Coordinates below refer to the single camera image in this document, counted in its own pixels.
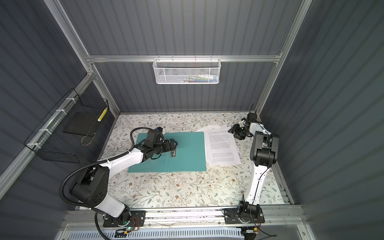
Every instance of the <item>floral tablecloth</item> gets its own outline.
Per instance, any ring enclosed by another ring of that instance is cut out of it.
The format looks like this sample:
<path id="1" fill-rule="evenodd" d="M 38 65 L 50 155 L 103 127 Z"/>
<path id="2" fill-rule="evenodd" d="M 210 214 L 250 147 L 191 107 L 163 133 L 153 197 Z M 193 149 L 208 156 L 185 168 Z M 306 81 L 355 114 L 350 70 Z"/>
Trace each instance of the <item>floral tablecloth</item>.
<path id="1" fill-rule="evenodd" d="M 210 124 L 231 126 L 246 113 L 132 114 L 120 115 L 108 140 L 102 159 L 118 155 L 131 146 L 130 131 L 135 127 L 162 127 L 164 132 L 196 131 Z M 208 166 L 206 172 L 144 172 L 116 174 L 109 192 L 131 208 L 196 207 L 237 205 L 247 188 L 252 161 L 252 139 L 236 140 L 241 164 Z M 261 204 L 284 204 L 272 170 L 264 182 Z"/>

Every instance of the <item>stack of paper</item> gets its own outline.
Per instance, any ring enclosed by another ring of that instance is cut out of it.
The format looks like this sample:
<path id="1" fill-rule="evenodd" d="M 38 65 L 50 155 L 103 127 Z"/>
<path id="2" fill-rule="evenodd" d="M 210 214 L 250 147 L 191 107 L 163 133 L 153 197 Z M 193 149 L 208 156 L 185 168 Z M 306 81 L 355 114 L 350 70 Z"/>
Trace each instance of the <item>stack of paper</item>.
<path id="1" fill-rule="evenodd" d="M 210 166 L 241 164 L 238 147 L 230 127 L 208 125 L 197 132 L 204 132 L 205 160 Z"/>

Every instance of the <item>teal mat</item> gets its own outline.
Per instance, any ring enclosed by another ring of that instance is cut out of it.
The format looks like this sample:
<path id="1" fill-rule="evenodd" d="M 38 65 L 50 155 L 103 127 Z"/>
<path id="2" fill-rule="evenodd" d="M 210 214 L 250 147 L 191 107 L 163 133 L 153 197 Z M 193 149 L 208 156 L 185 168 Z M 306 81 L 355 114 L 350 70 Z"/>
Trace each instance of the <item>teal mat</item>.
<path id="1" fill-rule="evenodd" d="M 146 137 L 146 133 L 139 133 L 136 143 Z M 175 157 L 171 157 L 170 152 L 164 152 L 158 159 L 148 159 L 145 162 L 130 166 L 128 172 L 205 172 L 207 170 L 203 132 L 170 132 L 164 134 L 164 139 L 171 138 L 178 143 Z"/>

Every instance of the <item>white mesh basket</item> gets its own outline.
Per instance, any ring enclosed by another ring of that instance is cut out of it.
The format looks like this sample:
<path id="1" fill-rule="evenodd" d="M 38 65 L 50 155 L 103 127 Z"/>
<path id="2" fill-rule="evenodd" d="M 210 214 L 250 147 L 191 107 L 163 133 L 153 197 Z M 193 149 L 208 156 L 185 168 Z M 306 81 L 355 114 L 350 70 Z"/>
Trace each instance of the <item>white mesh basket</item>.
<path id="1" fill-rule="evenodd" d="M 153 61 L 158 84 L 217 84 L 221 62 L 164 62 Z"/>

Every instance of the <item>yellow object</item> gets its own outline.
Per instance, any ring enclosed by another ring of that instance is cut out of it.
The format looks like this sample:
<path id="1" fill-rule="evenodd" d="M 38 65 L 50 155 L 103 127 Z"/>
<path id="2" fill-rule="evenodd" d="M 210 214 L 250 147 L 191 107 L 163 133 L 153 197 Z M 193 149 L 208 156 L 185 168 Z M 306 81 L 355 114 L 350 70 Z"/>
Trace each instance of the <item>yellow object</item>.
<path id="1" fill-rule="evenodd" d="M 105 116 L 105 114 L 107 113 L 107 110 L 108 108 L 105 108 L 104 111 L 102 112 L 102 114 L 99 116 L 99 118 L 97 119 L 98 122 L 101 122 L 101 120 L 103 119 L 103 117 Z"/>

